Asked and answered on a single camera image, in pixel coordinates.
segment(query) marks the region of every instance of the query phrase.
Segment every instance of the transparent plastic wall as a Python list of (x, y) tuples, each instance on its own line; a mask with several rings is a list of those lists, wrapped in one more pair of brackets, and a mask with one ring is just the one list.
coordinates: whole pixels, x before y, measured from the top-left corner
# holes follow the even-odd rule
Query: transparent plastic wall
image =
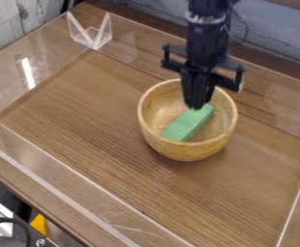
[[(184, 40), (114, 14), (106, 16), (104, 13), (96, 15), (94, 22), (88, 23), (86, 19), (79, 19), (78, 14), (68, 19), (63, 15), (0, 52), (0, 112), (86, 51), (100, 52), (160, 79), (178, 76), (160, 68), (162, 47), (168, 42), (184, 44)], [(103, 19), (110, 25), (102, 25)], [(263, 75), (264, 87), (259, 87), (251, 76), (262, 71), (259, 66), (252, 65), (243, 93), (230, 92), (230, 95), (240, 112), (300, 137), (299, 109), (282, 110), (284, 105), (300, 105), (300, 81), (286, 77), (283, 81), (271, 83)], [(276, 94), (290, 94), (286, 85), (295, 89), (292, 98)], [(0, 159), (79, 212), (82, 224), (95, 226), (96, 246), (192, 246), (1, 124)], [(66, 178), (71, 179), (70, 183), (64, 182)], [(90, 194), (92, 202), (84, 200)], [(291, 246), (292, 228), (298, 226), (300, 229), (300, 188), (290, 208), (278, 246)]]

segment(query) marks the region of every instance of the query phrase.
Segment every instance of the wooden table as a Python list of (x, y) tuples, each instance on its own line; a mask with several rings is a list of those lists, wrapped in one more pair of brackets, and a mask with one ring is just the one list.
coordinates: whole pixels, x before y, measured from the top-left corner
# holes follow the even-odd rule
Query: wooden table
[[(74, 13), (83, 24), (98, 24), (104, 10), (84, 3)], [(82, 177), (64, 170), (46, 174), (47, 160), (30, 155), (22, 144), (11, 144), (60, 191), (42, 186), (1, 157), (0, 180), (88, 246), (126, 245), (82, 213), (100, 204), (87, 182), (99, 184), (190, 245), (276, 246), (300, 186), (300, 79), (291, 71), (284, 75), (244, 61), (246, 89), (239, 95), (230, 92), (240, 118), (228, 147), (204, 161), (168, 160), (142, 138), (136, 104), (154, 84), (178, 76), (160, 69), (159, 61), (163, 42), (183, 40), (128, 21), (114, 32), (115, 40), (102, 52), (82, 53), (0, 114), (0, 123)], [(83, 207), (63, 200), (60, 192)], [(114, 213), (107, 206), (107, 217)], [(132, 226), (127, 216), (115, 220)], [(118, 223), (110, 226), (119, 229)], [(292, 230), (283, 246), (300, 246), (300, 224)], [(148, 234), (124, 231), (134, 232), (140, 243)], [(176, 246), (172, 239), (166, 246)]]

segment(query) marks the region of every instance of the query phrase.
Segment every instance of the green sponge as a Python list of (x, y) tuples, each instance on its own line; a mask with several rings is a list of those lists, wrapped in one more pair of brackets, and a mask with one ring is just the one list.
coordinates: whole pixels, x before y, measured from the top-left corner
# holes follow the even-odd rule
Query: green sponge
[(214, 115), (215, 108), (208, 103), (200, 110), (188, 109), (166, 128), (162, 135), (178, 142), (186, 142)]

